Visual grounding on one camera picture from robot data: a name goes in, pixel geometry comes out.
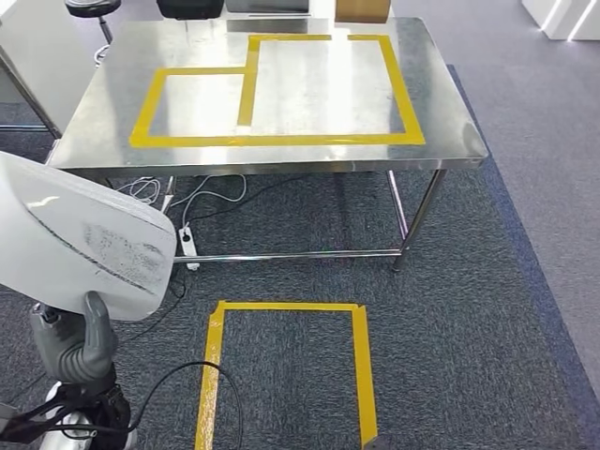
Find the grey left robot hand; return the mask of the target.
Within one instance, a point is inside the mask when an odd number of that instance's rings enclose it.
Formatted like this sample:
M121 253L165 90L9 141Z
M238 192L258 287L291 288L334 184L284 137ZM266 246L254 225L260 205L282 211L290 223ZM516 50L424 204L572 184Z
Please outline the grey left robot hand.
M88 292L83 308L78 314L38 303L30 311L34 341L49 376L92 383L113 367L118 341L105 303L97 292Z

